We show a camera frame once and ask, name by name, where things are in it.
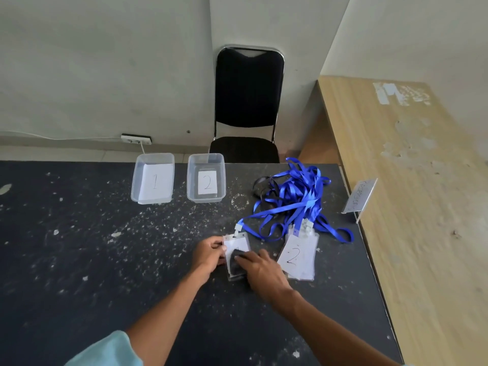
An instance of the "electrical outlet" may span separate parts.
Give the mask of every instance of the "electrical outlet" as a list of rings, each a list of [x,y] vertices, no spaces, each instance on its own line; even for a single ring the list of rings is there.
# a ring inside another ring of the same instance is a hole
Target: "electrical outlet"
[[[128,142],[131,144],[142,144],[142,145],[152,144],[152,140],[150,136],[122,134],[120,138],[122,139],[122,142]]]

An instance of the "black object in hand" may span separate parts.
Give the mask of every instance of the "black object in hand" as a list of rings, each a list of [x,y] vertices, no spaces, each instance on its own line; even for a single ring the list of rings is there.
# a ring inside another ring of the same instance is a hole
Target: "black object in hand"
[[[229,261],[229,267],[230,267],[230,274],[231,275],[245,275],[246,270],[244,270],[236,261],[235,257],[239,256],[244,259],[247,259],[246,257],[243,256],[243,253],[245,253],[242,250],[239,249],[234,249],[232,253],[230,254],[230,261]]]

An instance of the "chair backrest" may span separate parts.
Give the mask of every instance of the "chair backrest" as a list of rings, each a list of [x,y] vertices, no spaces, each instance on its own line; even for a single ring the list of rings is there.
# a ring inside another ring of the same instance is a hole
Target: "chair backrest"
[[[283,84],[284,57],[277,50],[226,46],[215,68],[215,128],[273,126]]]

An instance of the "hand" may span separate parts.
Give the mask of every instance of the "hand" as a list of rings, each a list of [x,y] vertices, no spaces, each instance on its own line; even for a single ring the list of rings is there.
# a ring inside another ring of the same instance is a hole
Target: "hand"
[[[264,249],[242,254],[246,258],[236,257],[237,263],[247,271],[247,280],[251,288],[266,302],[275,307],[276,301],[283,294],[293,292],[281,266],[269,257]]]
[[[197,274],[202,279],[202,285],[207,282],[210,273],[215,270],[217,265],[225,264],[226,250],[222,236],[211,236],[197,244],[193,251],[191,273]]]

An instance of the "lanyard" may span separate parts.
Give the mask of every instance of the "lanyard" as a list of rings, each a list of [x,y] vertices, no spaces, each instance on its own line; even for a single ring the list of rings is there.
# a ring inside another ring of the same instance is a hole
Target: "lanyard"
[[[236,224],[236,232],[244,229],[248,233],[254,235],[258,239],[264,241],[277,241],[288,232],[288,226],[295,224],[293,234],[298,236],[302,221],[307,219],[309,223],[313,223],[313,227],[321,232],[332,234],[340,242],[354,241],[352,231],[347,228],[334,229],[329,225],[326,217],[321,213],[321,198],[324,185],[330,184],[330,179],[321,176],[320,169],[316,166],[309,166],[306,168],[298,159],[286,158],[290,169],[285,172],[278,173],[272,177],[261,177],[254,182],[253,190],[256,187],[261,187],[261,192],[255,195],[260,197],[254,204],[253,214],[242,218]],[[278,184],[275,178],[289,176],[282,184]],[[273,204],[275,207],[268,210],[263,210],[256,213],[256,210],[264,202]],[[284,214],[283,223],[276,222],[271,225],[268,236],[262,233],[263,227],[270,222],[275,215]],[[256,232],[244,223],[248,218],[260,218],[263,222],[259,226],[259,231]],[[272,235],[277,227],[281,227],[281,235],[274,239]],[[338,230],[344,231],[349,239],[344,239]]]

